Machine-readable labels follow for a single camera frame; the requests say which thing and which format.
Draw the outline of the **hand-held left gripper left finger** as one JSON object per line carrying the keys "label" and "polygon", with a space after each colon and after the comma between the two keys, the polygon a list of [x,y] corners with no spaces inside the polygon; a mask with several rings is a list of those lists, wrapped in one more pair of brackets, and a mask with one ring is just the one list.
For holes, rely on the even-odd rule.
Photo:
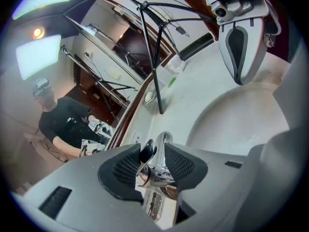
{"label": "hand-held left gripper left finger", "polygon": [[25,194],[24,211],[34,220],[144,220],[139,167],[140,144],[71,160]]}

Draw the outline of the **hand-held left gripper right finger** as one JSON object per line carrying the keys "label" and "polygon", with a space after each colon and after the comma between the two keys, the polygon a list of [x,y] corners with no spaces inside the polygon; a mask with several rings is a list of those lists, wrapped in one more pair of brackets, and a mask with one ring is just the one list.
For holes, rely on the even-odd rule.
{"label": "hand-held left gripper right finger", "polygon": [[185,213],[199,213],[223,194],[234,180],[246,156],[165,144],[165,164],[178,191]]}

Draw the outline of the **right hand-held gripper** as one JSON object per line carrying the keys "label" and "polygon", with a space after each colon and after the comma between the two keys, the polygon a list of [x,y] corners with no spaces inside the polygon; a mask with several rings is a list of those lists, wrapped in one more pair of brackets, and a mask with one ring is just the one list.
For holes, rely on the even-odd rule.
{"label": "right hand-held gripper", "polygon": [[[270,0],[206,0],[206,4],[220,25],[219,49],[231,77],[239,85],[251,82],[266,55],[266,46],[273,47],[281,33],[275,8]],[[264,27],[263,19],[267,16],[271,19],[266,20]],[[239,69],[231,38],[235,29],[244,34]]]}

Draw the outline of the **chrome faucet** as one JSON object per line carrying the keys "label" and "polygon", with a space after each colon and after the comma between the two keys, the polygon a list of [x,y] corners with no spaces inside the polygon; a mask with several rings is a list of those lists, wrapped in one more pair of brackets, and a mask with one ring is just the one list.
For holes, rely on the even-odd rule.
{"label": "chrome faucet", "polygon": [[175,201],[178,198],[176,182],[166,166],[166,143],[172,143],[172,135],[167,131],[146,143],[140,150],[141,165],[136,174],[143,181],[138,187],[146,189],[145,210],[154,222],[161,218],[165,199]]}

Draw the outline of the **long black bar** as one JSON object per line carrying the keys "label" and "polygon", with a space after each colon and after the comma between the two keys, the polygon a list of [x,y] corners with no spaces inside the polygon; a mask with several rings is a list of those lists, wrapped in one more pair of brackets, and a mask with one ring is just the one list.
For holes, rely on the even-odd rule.
{"label": "long black bar", "polygon": [[188,45],[186,48],[179,52],[181,60],[188,60],[190,57],[203,50],[210,44],[214,43],[213,36],[210,33],[207,33]]}

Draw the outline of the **small white folded cloth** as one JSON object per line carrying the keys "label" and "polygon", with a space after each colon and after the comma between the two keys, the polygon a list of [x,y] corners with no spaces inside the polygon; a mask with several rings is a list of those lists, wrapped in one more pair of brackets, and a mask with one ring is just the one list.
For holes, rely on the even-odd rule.
{"label": "small white folded cloth", "polygon": [[179,55],[174,55],[167,63],[167,67],[174,73],[181,73],[186,67],[186,62],[181,60]]}

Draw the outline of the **white sink basin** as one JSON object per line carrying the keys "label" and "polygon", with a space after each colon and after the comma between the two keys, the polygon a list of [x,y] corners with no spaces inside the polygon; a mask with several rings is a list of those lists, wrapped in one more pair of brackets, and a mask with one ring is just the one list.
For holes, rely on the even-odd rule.
{"label": "white sink basin", "polygon": [[269,83],[250,83],[218,97],[196,120],[186,145],[246,156],[256,145],[289,130]]}

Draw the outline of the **small packet with green label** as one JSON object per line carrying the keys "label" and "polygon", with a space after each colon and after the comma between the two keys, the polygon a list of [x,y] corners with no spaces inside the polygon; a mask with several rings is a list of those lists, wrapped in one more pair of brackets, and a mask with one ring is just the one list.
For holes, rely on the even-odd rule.
{"label": "small packet with green label", "polygon": [[169,87],[175,79],[173,74],[161,65],[156,68],[156,75],[160,91],[165,87]]}

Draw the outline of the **metal soap dish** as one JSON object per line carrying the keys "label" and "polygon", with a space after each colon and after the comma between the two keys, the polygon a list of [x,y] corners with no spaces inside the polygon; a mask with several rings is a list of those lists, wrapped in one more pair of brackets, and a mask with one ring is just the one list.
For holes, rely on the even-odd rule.
{"label": "metal soap dish", "polygon": [[150,104],[152,103],[152,101],[154,101],[156,99],[156,97],[157,97],[157,95],[156,95],[155,90],[149,91],[144,98],[144,105],[146,107],[149,107]]}

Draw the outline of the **black light tripod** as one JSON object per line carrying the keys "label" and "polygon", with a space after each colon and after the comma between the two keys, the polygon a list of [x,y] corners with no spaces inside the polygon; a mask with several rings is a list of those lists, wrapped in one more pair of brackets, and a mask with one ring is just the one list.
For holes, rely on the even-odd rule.
{"label": "black light tripod", "polygon": [[[154,85],[155,85],[158,108],[159,108],[160,114],[162,115],[164,113],[164,109],[163,109],[162,99],[161,99],[160,90],[159,90],[159,83],[158,83],[156,68],[157,68],[157,61],[158,61],[158,58],[159,58],[159,48],[160,48],[160,45],[161,45],[162,35],[166,34],[165,33],[165,27],[168,24],[170,24],[171,22],[173,22],[173,20],[163,21],[157,14],[155,14],[151,10],[151,7],[152,6],[171,7],[171,8],[175,8],[175,9],[189,11],[189,12],[192,12],[192,13],[199,15],[199,18],[180,18],[180,19],[175,19],[175,21],[206,21],[206,22],[210,22],[210,23],[216,25],[216,19],[214,19],[211,16],[205,15],[202,12],[199,12],[199,11],[193,9],[193,8],[186,7],[186,6],[169,4],[169,3],[147,2],[147,1],[144,1],[144,2],[141,3],[137,0],[129,0],[129,1],[136,6],[137,11],[139,12],[139,15],[140,15],[141,26],[142,26],[143,34],[144,34],[144,37],[145,37],[148,55],[149,55],[149,59],[150,59],[150,62],[151,62],[151,67],[152,67],[152,77],[153,77],[153,81],[154,81]],[[152,49],[151,49],[149,33],[148,33],[148,30],[147,30],[144,15],[148,15],[152,19],[152,21],[154,21],[156,23],[156,25],[158,26],[158,29],[159,29],[154,53],[152,52]]]}

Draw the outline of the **angled side mirror panel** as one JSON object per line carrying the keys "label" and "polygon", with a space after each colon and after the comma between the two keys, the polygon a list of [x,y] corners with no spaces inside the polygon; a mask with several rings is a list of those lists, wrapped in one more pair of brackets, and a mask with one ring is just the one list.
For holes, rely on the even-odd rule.
{"label": "angled side mirror panel", "polygon": [[128,104],[151,74],[140,22],[104,0],[85,0],[63,14],[78,31],[73,52]]}

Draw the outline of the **large wall mirror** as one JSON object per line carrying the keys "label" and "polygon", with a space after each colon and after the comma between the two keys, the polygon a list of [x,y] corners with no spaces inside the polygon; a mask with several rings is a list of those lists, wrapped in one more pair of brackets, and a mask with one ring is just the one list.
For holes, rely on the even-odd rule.
{"label": "large wall mirror", "polygon": [[[39,132],[61,153],[72,157],[90,155],[91,148],[83,147],[82,140],[94,140],[105,147],[109,138],[96,135],[88,124],[94,117],[99,118],[95,112],[113,114],[116,104],[127,108],[129,103],[118,96],[110,81],[99,77],[99,70],[91,69],[77,53],[70,53],[67,47],[59,46],[62,41],[60,33],[52,33],[51,36],[31,41],[19,35],[19,32],[19,29],[14,29],[11,38],[3,42],[1,50],[7,57],[14,58],[11,67],[17,67],[19,72],[27,71],[29,74],[22,77],[19,73],[18,80],[10,82],[10,87],[5,90],[4,95],[10,97],[17,92],[22,97],[32,96],[42,107],[42,111],[36,113],[39,117],[37,122]],[[97,89],[100,100],[104,102],[103,108],[86,104],[80,96],[57,97],[54,94],[55,83],[42,72],[51,69],[59,73],[53,67],[58,63],[59,51],[63,53],[65,60],[74,64],[75,72],[84,72],[90,78],[91,86]]]}

